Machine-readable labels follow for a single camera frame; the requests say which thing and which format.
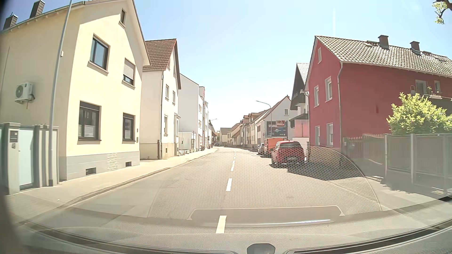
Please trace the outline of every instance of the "parked car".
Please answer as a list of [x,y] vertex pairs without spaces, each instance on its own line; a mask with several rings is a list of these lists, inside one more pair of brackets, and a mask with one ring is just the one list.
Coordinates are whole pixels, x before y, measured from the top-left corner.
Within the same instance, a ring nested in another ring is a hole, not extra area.
[[257,147],[257,154],[262,155],[264,152],[264,143],[260,143]]
[[273,149],[275,149],[276,144],[279,141],[283,141],[283,140],[284,140],[284,138],[282,138],[282,137],[269,137],[269,138],[266,138],[265,142],[264,142],[264,155],[267,155],[267,156],[271,155]]
[[298,141],[279,141],[272,152],[272,165],[303,163],[305,152]]

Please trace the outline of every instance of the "chimney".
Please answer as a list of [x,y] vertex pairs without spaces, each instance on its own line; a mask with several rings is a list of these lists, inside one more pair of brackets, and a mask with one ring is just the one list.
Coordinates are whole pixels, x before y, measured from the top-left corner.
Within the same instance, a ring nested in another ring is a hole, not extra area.
[[411,44],[411,48],[412,48],[412,49],[414,49],[414,50],[416,50],[416,51],[420,51],[420,50],[419,50],[419,42],[412,41],[412,42],[410,42],[410,44]]
[[3,26],[3,30],[14,26],[17,22],[17,16],[11,13],[11,16],[7,17],[5,20],[5,25]]
[[38,15],[41,15],[42,11],[44,10],[44,5],[45,4],[46,3],[44,3],[41,0],[34,2],[33,8],[31,9],[30,18],[34,18],[34,17],[36,17]]
[[378,39],[380,39],[380,41],[378,43],[378,45],[380,45],[380,47],[389,49],[389,42],[388,42],[387,35],[380,35],[380,36],[378,36]]

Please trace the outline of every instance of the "red wall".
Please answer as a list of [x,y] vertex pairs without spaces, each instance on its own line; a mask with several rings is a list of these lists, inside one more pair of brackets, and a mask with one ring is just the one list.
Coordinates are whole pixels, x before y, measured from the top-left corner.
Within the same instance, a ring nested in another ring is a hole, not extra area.
[[[311,74],[308,80],[309,90],[309,142],[315,144],[315,126],[320,126],[320,145],[326,145],[326,124],[333,123],[333,147],[340,147],[339,137],[339,98],[337,76],[340,62],[325,46],[317,41],[314,48],[314,59],[310,66]],[[322,61],[318,60],[318,48],[321,47]],[[331,76],[333,98],[326,101],[325,79]],[[314,87],[319,86],[319,106],[314,107]]]
[[392,115],[391,104],[400,105],[400,92],[409,94],[415,80],[426,81],[433,91],[434,81],[438,80],[441,95],[452,97],[451,78],[390,67],[344,64],[339,79],[343,137],[389,133],[386,118]]

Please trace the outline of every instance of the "red house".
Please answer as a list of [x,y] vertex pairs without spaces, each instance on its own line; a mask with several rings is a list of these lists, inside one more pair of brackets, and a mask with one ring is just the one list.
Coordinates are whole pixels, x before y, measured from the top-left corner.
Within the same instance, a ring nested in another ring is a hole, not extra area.
[[310,143],[340,150],[344,137],[389,133],[391,104],[401,92],[452,97],[452,61],[419,49],[378,42],[315,36],[306,80],[309,91]]

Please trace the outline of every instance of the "curb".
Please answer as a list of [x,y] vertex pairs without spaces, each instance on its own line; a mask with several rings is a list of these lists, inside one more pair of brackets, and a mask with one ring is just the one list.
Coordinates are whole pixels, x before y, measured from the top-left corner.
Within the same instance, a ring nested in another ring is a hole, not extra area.
[[97,190],[97,191],[93,191],[93,192],[91,192],[91,193],[88,193],[88,194],[82,195],[82,196],[80,196],[80,197],[74,198],[74,199],[72,199],[72,200],[70,200],[70,201],[68,201],[68,202],[66,202],[66,203],[64,203],[64,204],[62,204],[62,205],[60,205],[60,206],[58,206],[58,207],[56,207],[56,208],[54,208],[54,209],[51,209],[51,210],[49,210],[49,211],[47,211],[47,212],[44,212],[44,213],[42,213],[42,214],[33,216],[33,217],[29,218],[29,219],[22,220],[22,221],[20,221],[20,222],[16,222],[16,223],[14,223],[14,224],[15,224],[15,225],[23,225],[23,224],[25,224],[25,223],[27,223],[27,222],[32,222],[32,221],[33,221],[33,218],[35,218],[35,217],[42,216],[42,215],[44,215],[44,214],[46,214],[46,213],[55,211],[55,210],[57,210],[57,209],[66,208],[66,207],[68,207],[68,206],[71,206],[71,205],[76,204],[76,203],[78,203],[78,202],[81,202],[81,201],[83,201],[83,200],[86,200],[86,199],[88,199],[88,198],[95,197],[95,196],[97,196],[97,195],[99,195],[99,194],[102,194],[102,193],[105,193],[105,192],[107,192],[107,191],[110,191],[110,190],[119,188],[119,187],[124,186],[124,185],[126,185],[126,184],[136,182],[136,181],[138,181],[138,180],[144,179],[144,178],[149,177],[149,176],[152,176],[152,175],[154,175],[154,174],[157,174],[157,173],[166,171],[166,170],[168,170],[168,169],[172,169],[172,168],[178,167],[178,166],[183,165],[183,164],[185,164],[185,163],[188,163],[188,162],[190,162],[190,161],[197,160],[197,159],[202,158],[202,157],[207,156],[207,155],[211,155],[211,154],[213,154],[214,152],[209,153],[209,154],[202,155],[202,156],[200,156],[200,157],[198,157],[198,158],[194,158],[194,159],[185,161],[185,162],[183,162],[183,163],[181,163],[181,164],[179,164],[179,165],[173,166],[173,167],[168,167],[168,168],[159,169],[159,170],[157,170],[157,171],[150,172],[150,173],[148,173],[148,174],[144,174],[144,175],[135,177],[135,178],[133,178],[133,179],[127,180],[127,181],[125,181],[125,182],[118,183],[118,184],[115,184],[115,185],[113,185],[113,186],[109,186],[109,187],[106,187],[106,188],[103,188],[103,189],[100,189],[100,190]]

